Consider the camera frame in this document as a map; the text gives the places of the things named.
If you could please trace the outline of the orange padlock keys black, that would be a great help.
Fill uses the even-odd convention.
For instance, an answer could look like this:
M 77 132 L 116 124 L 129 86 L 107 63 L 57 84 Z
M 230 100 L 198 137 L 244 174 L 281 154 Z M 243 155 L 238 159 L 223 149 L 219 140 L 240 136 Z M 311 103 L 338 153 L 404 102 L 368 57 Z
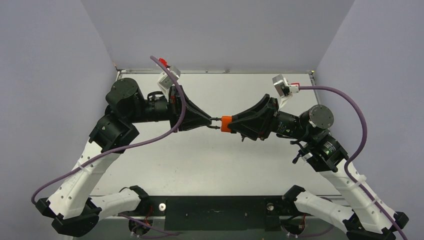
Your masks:
M 241 133 L 240 136 L 241 136 L 241 142 L 244 142 L 245 139 L 248 138 L 248 136 L 243 133 Z

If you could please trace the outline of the orange padlock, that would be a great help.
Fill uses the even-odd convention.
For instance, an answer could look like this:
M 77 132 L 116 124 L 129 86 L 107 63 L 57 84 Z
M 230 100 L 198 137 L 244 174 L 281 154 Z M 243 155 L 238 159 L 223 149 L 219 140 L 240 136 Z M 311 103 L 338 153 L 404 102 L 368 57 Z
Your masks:
M 222 117 L 211 117 L 211 121 L 221 122 L 220 126 L 218 125 L 207 125 L 206 127 L 209 129 L 220 130 L 224 133 L 233 133 L 233 131 L 229 128 L 229 124 L 233 121 L 233 117 L 226 115 Z

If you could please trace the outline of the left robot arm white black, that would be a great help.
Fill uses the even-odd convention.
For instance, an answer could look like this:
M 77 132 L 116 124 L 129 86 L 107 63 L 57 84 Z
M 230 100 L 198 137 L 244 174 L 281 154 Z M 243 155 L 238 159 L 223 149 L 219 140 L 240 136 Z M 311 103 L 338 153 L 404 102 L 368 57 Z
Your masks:
M 37 210 L 52 219 L 58 234 L 82 237 L 99 221 L 123 212 L 143 215 L 150 197 L 141 187 L 125 187 L 100 197 L 91 195 L 106 170 L 139 135 L 137 123 L 168 121 L 174 132 L 209 126 L 212 118 L 190 101 L 181 87 L 168 94 L 156 91 L 143 96 L 132 78 L 117 80 L 105 97 L 105 114 L 89 134 L 81 157 L 50 197 L 35 203 Z

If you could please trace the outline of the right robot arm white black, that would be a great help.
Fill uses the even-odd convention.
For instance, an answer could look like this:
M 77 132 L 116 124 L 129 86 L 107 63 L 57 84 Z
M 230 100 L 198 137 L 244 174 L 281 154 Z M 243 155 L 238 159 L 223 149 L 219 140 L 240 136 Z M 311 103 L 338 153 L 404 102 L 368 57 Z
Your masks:
M 333 122 L 333 113 L 324 105 L 314 105 L 297 116 L 281 111 L 277 99 L 266 94 L 253 107 L 223 117 L 221 128 L 253 141 L 265 140 L 271 133 L 290 139 L 299 147 L 293 161 L 308 163 L 348 203 L 338 205 L 294 185 L 282 196 L 287 213 L 317 217 L 343 231 L 350 240 L 395 239 L 395 232 L 405 227 L 408 217 L 384 204 L 370 189 L 366 177 L 348 165 L 348 153 L 329 132 Z

